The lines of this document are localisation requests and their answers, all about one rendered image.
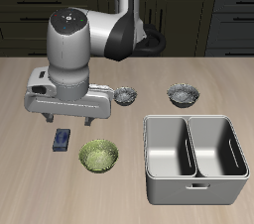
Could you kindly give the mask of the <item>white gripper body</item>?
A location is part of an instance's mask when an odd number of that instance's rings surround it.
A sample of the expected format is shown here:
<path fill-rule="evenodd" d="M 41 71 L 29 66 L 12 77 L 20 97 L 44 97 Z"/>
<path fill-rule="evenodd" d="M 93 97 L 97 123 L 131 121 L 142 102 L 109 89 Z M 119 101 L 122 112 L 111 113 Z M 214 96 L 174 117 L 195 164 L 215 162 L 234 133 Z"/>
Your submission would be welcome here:
<path fill-rule="evenodd" d="M 54 97 L 40 96 L 29 91 L 24 106 L 29 112 L 50 113 L 75 117 L 107 119 L 111 115 L 112 88 L 90 84 L 87 93 L 76 101 L 62 101 Z"/>

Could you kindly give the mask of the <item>green bowl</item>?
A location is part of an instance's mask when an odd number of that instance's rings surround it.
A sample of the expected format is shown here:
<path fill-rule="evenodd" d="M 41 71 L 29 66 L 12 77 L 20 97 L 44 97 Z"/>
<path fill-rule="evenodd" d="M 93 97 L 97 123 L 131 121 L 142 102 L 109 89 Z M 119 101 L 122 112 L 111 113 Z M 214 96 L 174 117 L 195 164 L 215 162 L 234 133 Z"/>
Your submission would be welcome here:
<path fill-rule="evenodd" d="M 86 143 L 79 151 L 81 164 L 93 173 L 111 170 L 119 157 L 117 147 L 110 141 L 97 139 Z"/>

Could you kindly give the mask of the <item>small dark blue box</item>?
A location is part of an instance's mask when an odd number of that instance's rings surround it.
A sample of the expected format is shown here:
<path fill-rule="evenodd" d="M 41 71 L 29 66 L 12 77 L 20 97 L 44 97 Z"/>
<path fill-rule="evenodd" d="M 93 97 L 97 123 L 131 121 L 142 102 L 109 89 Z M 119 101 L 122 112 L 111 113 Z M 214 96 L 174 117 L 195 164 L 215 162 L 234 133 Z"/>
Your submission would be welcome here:
<path fill-rule="evenodd" d="M 70 129 L 57 129 L 55 139 L 53 142 L 53 151 L 66 152 L 68 147 L 69 136 Z"/>

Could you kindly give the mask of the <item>small grey fluted dish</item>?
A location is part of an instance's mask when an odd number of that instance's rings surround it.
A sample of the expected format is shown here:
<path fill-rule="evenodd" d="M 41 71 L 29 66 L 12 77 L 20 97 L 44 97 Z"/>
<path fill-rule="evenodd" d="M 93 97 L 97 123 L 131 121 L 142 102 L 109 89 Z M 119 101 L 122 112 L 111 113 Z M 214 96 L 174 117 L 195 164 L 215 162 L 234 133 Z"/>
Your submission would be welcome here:
<path fill-rule="evenodd" d="M 113 99 L 121 106 L 131 105 L 137 97 L 137 91 L 132 87 L 119 87 L 114 91 Z"/>

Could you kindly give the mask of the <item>large grey fluted dish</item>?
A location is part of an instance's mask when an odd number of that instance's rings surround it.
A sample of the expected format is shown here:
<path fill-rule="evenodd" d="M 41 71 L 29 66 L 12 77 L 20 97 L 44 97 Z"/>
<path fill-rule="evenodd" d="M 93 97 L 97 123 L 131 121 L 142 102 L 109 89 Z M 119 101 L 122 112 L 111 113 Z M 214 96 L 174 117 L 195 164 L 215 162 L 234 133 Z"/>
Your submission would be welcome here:
<path fill-rule="evenodd" d="M 167 95 L 171 102 L 179 108 L 189 108 L 199 99 L 198 90 L 186 83 L 173 84 L 167 90 Z"/>

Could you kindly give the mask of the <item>white two-bin basket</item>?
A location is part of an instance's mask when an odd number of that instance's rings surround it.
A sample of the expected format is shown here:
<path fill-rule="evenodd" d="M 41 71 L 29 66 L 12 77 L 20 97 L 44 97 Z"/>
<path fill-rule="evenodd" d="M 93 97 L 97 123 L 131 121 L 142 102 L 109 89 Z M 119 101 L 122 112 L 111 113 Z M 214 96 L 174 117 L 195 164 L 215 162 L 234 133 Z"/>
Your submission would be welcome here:
<path fill-rule="evenodd" d="M 143 137 L 147 198 L 154 205 L 230 205 L 249 178 L 226 116 L 148 115 Z"/>

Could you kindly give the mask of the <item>dark kitchen cupboards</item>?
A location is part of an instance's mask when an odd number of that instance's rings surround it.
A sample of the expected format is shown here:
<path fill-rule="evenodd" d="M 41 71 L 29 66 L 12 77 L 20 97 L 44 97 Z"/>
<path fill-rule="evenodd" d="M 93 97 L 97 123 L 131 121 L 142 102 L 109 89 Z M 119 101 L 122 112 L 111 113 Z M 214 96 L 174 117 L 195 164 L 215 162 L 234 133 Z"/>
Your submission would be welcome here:
<path fill-rule="evenodd" d="M 46 56 L 68 7 L 113 14 L 115 0 L 0 0 L 0 56 Z M 139 0 L 139 17 L 165 37 L 160 56 L 254 56 L 254 0 Z"/>

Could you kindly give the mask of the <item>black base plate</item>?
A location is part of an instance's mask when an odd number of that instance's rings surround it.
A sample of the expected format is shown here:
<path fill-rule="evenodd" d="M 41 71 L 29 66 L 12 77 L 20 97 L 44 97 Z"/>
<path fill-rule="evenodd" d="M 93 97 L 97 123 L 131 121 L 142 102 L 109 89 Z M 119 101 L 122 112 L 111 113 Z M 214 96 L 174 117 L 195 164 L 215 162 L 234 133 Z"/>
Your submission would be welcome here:
<path fill-rule="evenodd" d="M 152 24 L 145 24 L 144 31 L 147 37 L 136 45 L 132 56 L 159 56 L 166 47 L 165 37 Z"/>

